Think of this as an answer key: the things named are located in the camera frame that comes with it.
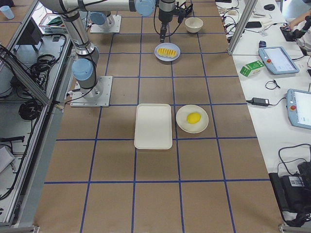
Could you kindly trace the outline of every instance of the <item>yellow fruit slices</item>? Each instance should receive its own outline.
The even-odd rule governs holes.
[[[158,48],[157,53],[163,57],[174,58],[175,56],[177,56],[177,52],[175,50],[166,49],[166,48]]]

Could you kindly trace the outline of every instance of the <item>smartphone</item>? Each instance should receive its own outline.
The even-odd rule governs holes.
[[[261,28],[262,25],[259,21],[248,22],[245,28]]]

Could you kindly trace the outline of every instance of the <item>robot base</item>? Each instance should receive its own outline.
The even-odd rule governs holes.
[[[103,87],[103,93],[97,99],[87,100],[85,98],[80,98],[78,100],[73,100],[70,105],[71,107],[109,107],[111,87],[112,87],[112,76],[100,76],[98,78],[99,85]],[[76,83],[75,89],[80,88],[78,82]],[[81,97],[81,92],[74,92],[72,99]]]
[[[115,24],[108,29],[101,28],[100,26],[93,24],[91,27],[91,34],[100,34],[100,33],[118,33],[120,32],[121,27],[121,15],[113,15],[113,18],[115,20]]]

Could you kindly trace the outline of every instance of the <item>white tray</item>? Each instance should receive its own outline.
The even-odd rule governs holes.
[[[134,145],[137,149],[167,150],[172,147],[172,112],[168,104],[137,106]]]

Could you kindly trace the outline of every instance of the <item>white bowl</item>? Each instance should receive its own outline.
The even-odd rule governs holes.
[[[196,17],[187,18],[185,21],[186,29],[190,33],[197,33],[203,27],[203,21]]]

